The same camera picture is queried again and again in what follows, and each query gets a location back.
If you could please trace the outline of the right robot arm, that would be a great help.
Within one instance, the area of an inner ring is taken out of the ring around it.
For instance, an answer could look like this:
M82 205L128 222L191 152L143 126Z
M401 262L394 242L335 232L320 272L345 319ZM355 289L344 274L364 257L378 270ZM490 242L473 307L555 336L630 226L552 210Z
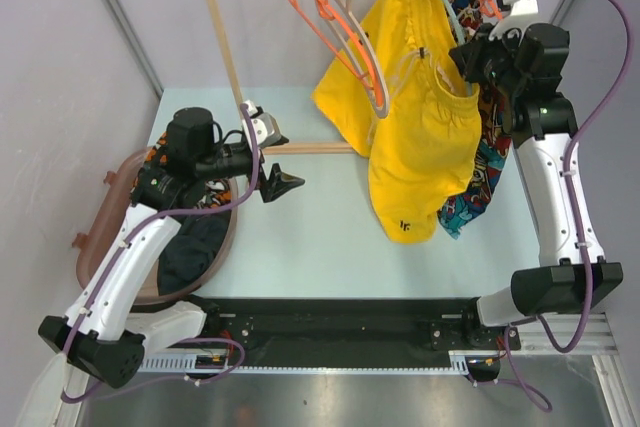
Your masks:
M574 143L577 121L558 90L569 44L568 31L548 23L503 34L484 23L450 52L465 80L495 88L505 101L503 126L539 242L538 267L514 272L508 287L478 298L477 314L461 323L473 348L493 341L497 327L596 307L623 280L621 264L607 261L591 226Z

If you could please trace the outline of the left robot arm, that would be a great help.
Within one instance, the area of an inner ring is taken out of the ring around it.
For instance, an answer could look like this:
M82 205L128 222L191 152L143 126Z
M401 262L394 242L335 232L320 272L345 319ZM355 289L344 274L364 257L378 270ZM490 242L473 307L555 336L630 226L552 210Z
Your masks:
M174 113L132 181L124 219L91 280L64 315L41 322L49 347L98 383L123 387L148 355L175 344L214 344L220 321L183 288L139 330L129 328L145 280L183 245L186 225L232 212L254 191L268 203L303 185L279 165L263 169L264 149L288 141L275 118L251 101L239 112L236 142L206 108Z

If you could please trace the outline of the yellow shorts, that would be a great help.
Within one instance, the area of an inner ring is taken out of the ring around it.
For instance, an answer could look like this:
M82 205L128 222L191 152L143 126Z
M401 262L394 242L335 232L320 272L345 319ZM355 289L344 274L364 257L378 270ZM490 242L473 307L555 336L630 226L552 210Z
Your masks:
M368 190L387 237L429 240L438 211L466 190L481 136L479 89L449 56L457 45L443 0L376 0L361 22L387 83L386 118L333 61L311 94L343 139L368 160Z

